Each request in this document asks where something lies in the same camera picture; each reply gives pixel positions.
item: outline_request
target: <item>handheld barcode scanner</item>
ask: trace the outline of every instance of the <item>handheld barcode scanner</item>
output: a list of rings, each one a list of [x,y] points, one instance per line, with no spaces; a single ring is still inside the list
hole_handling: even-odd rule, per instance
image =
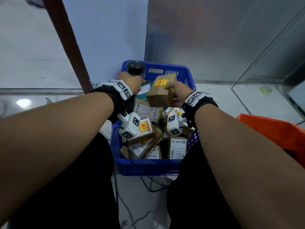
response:
[[[168,115],[166,129],[172,136],[181,135],[183,131],[182,129],[183,123],[187,121],[184,113],[181,114],[180,113],[181,113],[180,111],[173,110]]]
[[[132,76],[144,74],[146,71],[144,64],[139,61],[129,61],[126,64],[126,68],[128,73]],[[138,134],[139,123],[141,121],[141,117],[135,112],[132,112],[134,100],[135,96],[132,96],[130,100],[128,100],[128,104],[125,106],[123,114],[119,113],[117,115],[122,121],[122,128],[119,130],[119,134],[127,140]]]

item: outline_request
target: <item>black pants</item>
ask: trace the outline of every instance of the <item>black pants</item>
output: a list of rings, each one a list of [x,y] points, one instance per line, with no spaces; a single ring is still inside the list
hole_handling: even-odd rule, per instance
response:
[[[113,169],[109,144],[97,134],[68,168],[14,213],[9,228],[120,228]],[[199,143],[180,164],[179,177],[167,192],[167,209],[171,228],[239,227]]]

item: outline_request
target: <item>blue plastic crate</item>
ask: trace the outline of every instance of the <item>blue plastic crate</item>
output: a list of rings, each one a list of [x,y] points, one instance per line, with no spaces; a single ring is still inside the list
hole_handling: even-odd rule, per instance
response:
[[[127,71],[125,61],[122,65],[122,72]],[[171,64],[159,64],[151,62],[143,62],[146,67],[146,73],[143,74],[143,78],[146,81],[155,80],[158,75],[176,74],[177,80],[188,85],[194,91],[196,90],[192,74],[186,66],[171,65]],[[149,69],[161,69],[163,73],[150,73]],[[119,127],[122,122],[119,120],[112,125],[110,146],[114,157],[114,161],[119,169],[120,174],[124,176],[158,176],[158,175],[173,175],[178,173],[178,167],[181,162],[180,159],[134,159],[135,164],[141,168],[136,167],[130,159],[122,158],[120,149],[123,146],[122,138],[119,135],[119,129],[114,132],[116,127]],[[196,130],[192,136],[188,139],[187,150],[189,151],[192,145],[199,140],[198,131]]]

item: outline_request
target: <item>package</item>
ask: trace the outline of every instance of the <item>package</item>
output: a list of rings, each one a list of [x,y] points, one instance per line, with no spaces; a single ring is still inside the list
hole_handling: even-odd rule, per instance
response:
[[[171,106],[174,98],[173,89],[165,89],[164,86],[172,81],[177,81],[176,74],[159,75],[146,94],[151,107]]]
[[[159,123],[163,108],[150,107],[147,101],[136,99],[133,112],[138,114],[141,119],[149,118],[152,122]]]
[[[137,144],[142,143],[143,141],[147,141],[150,138],[155,137],[154,134],[154,128],[151,123],[151,120],[149,118],[142,119],[139,123],[139,131],[138,134],[134,137],[131,137],[128,139],[128,144]]]
[[[168,115],[172,112],[177,112],[179,115],[182,115],[182,113],[184,113],[184,110],[182,108],[168,108],[166,110],[166,115],[165,115],[165,118],[164,118],[164,132],[167,134],[167,135],[170,135],[170,132],[167,130],[167,121],[168,121]]]
[[[141,90],[139,93],[135,96],[136,99],[147,101],[146,94],[150,90],[151,85],[154,83],[154,81],[147,81],[144,84],[141,85]]]
[[[161,141],[162,139],[162,131],[160,129],[158,129],[155,126],[153,127],[153,131],[154,131],[154,138],[150,138],[147,140],[142,140],[142,142],[140,143],[136,143],[136,144],[129,144],[128,141],[128,148],[129,148],[129,153],[130,153],[130,157],[132,159],[136,159],[136,158],[147,158],[151,151],[158,145],[158,143]],[[121,149],[121,153],[126,157],[129,158],[128,155],[128,150],[127,147],[124,146]]]
[[[195,132],[195,128],[189,128],[187,126],[183,126],[182,130],[183,130],[182,134],[187,137],[190,137],[193,134],[193,132]]]
[[[185,157],[187,138],[171,136],[169,139],[168,159],[183,159]]]
[[[147,159],[162,159],[161,148],[159,145],[153,148]]]

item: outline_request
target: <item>crate handle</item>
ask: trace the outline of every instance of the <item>crate handle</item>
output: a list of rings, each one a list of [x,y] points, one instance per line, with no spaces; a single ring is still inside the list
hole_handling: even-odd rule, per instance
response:
[[[163,70],[162,69],[155,69],[155,68],[150,68],[148,69],[149,73],[158,73],[158,74],[163,74]]]

